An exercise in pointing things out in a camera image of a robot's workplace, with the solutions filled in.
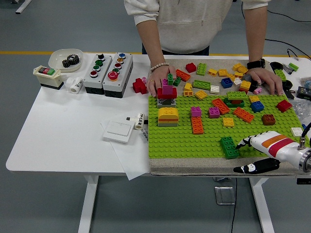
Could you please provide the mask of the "person's left hand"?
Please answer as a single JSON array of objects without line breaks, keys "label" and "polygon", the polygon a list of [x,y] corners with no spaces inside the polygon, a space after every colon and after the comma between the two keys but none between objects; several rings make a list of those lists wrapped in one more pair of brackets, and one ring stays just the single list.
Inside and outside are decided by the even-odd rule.
[{"label": "person's left hand", "polygon": [[251,78],[258,83],[266,83],[271,95],[277,94],[280,96],[284,94],[282,80],[273,72],[258,67],[249,69],[247,74],[250,74]]}]

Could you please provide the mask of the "person's right hand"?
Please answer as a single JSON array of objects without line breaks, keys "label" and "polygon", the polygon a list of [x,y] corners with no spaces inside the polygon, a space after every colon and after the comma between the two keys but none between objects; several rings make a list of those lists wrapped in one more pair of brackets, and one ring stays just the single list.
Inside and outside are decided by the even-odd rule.
[{"label": "person's right hand", "polygon": [[157,65],[151,64],[151,74],[146,84],[148,92],[157,97],[157,89],[162,87],[163,79],[167,78],[168,74],[172,74],[173,78],[176,78],[176,69],[174,66],[168,65],[168,63],[160,63]]}]

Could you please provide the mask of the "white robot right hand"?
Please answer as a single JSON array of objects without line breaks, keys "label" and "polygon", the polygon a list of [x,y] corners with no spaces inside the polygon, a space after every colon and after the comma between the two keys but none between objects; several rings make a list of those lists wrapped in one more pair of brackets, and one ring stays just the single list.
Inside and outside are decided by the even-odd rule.
[{"label": "white robot right hand", "polygon": [[301,146],[285,135],[275,131],[267,131],[244,138],[236,146],[252,146],[269,156],[245,166],[235,167],[234,172],[244,174],[262,174],[279,168],[281,162],[289,162],[295,168],[303,171],[311,171],[311,149]]}]

